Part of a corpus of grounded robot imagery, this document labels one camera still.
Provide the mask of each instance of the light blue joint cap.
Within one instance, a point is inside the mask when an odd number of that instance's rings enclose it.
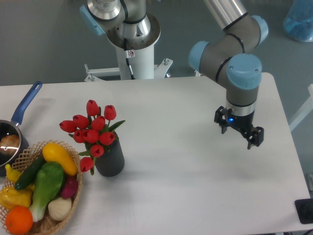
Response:
[[[259,44],[261,44],[261,42],[264,41],[264,39],[268,36],[268,24],[260,16],[251,16],[251,17],[255,19],[260,26],[261,38]]]
[[[262,64],[258,57],[251,54],[233,56],[227,65],[227,77],[236,87],[251,90],[260,85]]]
[[[197,42],[192,48],[191,51],[189,52],[189,56],[188,56],[188,63],[189,65],[195,69],[198,72],[200,71],[200,61],[201,61],[201,57],[202,57],[202,53],[204,51],[204,48],[206,47],[206,45],[208,45],[209,42],[205,42],[205,41],[200,41]]]
[[[83,18],[84,22],[88,28],[97,36],[105,34],[104,30],[100,27],[97,21],[91,16],[89,11],[82,5],[79,9],[80,15]]]

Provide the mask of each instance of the blue pan handle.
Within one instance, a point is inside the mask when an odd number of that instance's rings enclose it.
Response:
[[[15,122],[16,124],[20,124],[23,121],[24,113],[30,102],[33,100],[33,98],[36,96],[40,88],[43,86],[43,83],[40,81],[37,81],[34,83],[34,85],[30,88],[28,93],[25,95],[23,100],[20,102],[18,107],[16,108],[11,121]]]

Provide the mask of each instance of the orange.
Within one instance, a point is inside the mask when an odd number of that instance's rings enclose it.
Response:
[[[12,234],[25,234],[33,226],[33,216],[26,207],[14,207],[6,215],[5,225]]]

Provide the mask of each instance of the dark gray vase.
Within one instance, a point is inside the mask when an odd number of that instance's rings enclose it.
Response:
[[[125,160],[119,140],[114,140],[110,151],[96,159],[95,166],[98,172],[107,177],[115,176],[124,168]]]

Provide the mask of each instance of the cable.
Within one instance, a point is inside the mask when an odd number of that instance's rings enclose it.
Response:
[[[126,47],[127,47],[127,39],[124,38],[124,51],[127,51]],[[128,68],[129,68],[129,71],[130,71],[130,74],[131,74],[131,80],[135,80],[135,77],[134,77],[134,74],[133,74],[133,70],[132,70],[132,66],[129,63],[129,59],[128,58],[126,58],[126,64],[127,64]]]
[[[313,229],[310,229],[310,230],[307,230],[304,234],[302,234],[302,235],[308,235],[310,232],[312,232],[313,231]]]

